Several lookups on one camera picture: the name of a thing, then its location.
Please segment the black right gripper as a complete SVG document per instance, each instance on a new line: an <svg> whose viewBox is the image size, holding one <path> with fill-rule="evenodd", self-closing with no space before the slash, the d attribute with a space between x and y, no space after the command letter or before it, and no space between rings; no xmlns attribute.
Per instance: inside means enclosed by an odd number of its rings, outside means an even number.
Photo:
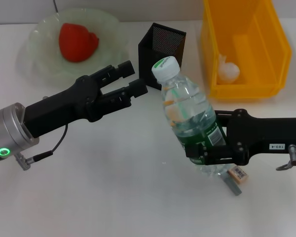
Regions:
<svg viewBox="0 0 296 237"><path fill-rule="evenodd" d="M296 146L296 118L255 118L244 109L215 110L218 123L227 123L231 146L185 145L185 155L196 165L247 165L257 154L287 154Z"/></svg>

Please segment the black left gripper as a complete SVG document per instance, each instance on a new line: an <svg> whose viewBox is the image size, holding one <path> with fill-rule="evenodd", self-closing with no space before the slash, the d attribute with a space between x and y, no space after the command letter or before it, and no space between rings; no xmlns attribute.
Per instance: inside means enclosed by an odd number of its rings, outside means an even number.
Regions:
<svg viewBox="0 0 296 237"><path fill-rule="evenodd" d="M33 137L40 137L79 119L98 121L105 115L128 108L131 97L148 92L143 79L100 96L99 86L107 86L134 73L128 60L117 67L109 65L90 76L82 76L70 88L27 106L24 125Z"/></svg>

